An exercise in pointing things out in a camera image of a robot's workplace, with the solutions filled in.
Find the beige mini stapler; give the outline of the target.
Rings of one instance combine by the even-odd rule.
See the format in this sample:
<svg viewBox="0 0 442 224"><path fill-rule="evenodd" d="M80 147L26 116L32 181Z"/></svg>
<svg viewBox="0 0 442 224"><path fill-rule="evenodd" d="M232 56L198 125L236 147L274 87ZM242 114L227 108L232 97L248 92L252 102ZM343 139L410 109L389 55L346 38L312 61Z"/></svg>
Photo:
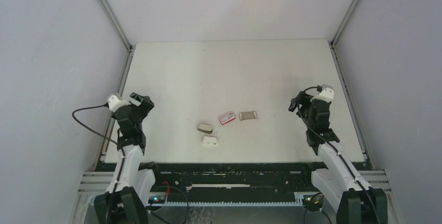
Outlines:
<svg viewBox="0 0 442 224"><path fill-rule="evenodd" d="M217 145L217 138L214 136L204 136L202 139L202 145L212 147Z"/></svg>
<svg viewBox="0 0 442 224"><path fill-rule="evenodd" d="M210 124L200 123L197 126L197 130L202 133L206 134L212 134L213 133L213 127Z"/></svg>

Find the red white staple box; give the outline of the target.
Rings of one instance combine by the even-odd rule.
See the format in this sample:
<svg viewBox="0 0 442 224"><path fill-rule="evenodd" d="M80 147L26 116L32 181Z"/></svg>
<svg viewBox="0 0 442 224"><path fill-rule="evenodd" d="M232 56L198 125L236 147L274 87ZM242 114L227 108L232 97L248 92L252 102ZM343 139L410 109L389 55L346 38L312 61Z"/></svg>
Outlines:
<svg viewBox="0 0 442 224"><path fill-rule="evenodd" d="M218 118L218 120L222 126L234 121L235 119L236 119L236 116L231 111L219 116L219 118Z"/></svg>

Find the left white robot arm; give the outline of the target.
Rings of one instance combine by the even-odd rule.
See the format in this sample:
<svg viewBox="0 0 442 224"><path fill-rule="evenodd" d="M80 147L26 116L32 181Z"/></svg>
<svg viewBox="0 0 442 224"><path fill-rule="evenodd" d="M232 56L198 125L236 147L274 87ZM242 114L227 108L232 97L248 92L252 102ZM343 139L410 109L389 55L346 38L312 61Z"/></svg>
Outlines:
<svg viewBox="0 0 442 224"><path fill-rule="evenodd" d="M119 94L107 99L117 130L118 162L105 193L94 199L99 223L148 223L149 191L162 187L163 177L152 169L140 169L146 147L142 122L154 108L149 96L135 92L126 101Z"/></svg>

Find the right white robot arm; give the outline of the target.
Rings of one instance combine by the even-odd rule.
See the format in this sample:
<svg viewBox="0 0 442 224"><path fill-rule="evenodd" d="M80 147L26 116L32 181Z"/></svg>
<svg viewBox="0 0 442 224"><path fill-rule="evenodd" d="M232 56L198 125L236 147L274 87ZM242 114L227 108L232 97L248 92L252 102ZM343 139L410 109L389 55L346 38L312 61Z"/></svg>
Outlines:
<svg viewBox="0 0 442 224"><path fill-rule="evenodd" d="M306 126L306 142L325 168L301 176L302 186L319 190L335 211L336 223L388 223L388 198L383 189L373 187L347 158L337 134L330 127L333 88L314 87L298 93L288 110L295 112Z"/></svg>

